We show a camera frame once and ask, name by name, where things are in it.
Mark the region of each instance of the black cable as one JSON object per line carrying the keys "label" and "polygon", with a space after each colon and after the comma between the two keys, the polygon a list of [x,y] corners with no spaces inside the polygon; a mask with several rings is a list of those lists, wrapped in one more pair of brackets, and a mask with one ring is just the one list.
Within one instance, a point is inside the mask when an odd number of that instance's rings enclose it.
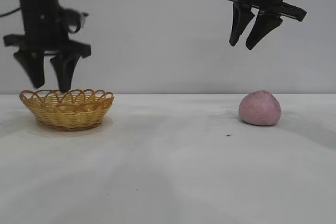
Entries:
{"label": "black cable", "polygon": [[0,14],[0,18],[7,17],[11,14],[14,14],[14,13],[18,12],[19,10],[21,10],[21,7],[18,7],[18,8],[14,9],[14,10],[8,12],[8,13]]}

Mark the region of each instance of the yellow wicker basket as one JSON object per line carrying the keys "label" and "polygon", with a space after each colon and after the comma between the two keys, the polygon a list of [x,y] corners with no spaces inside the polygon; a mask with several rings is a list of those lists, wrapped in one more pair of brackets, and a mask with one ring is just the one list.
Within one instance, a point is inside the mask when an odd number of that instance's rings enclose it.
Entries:
{"label": "yellow wicker basket", "polygon": [[103,90],[22,91],[20,99],[37,121],[60,131],[82,131],[101,124],[114,100],[112,92]]}

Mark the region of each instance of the white tabletop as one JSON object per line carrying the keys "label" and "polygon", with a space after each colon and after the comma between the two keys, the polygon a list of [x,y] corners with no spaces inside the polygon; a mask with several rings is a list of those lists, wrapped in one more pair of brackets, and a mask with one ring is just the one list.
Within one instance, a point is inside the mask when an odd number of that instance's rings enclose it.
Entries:
{"label": "white tabletop", "polygon": [[238,121],[242,98],[117,95],[64,133],[0,96],[0,223],[336,223],[336,95],[277,95],[275,127]]}

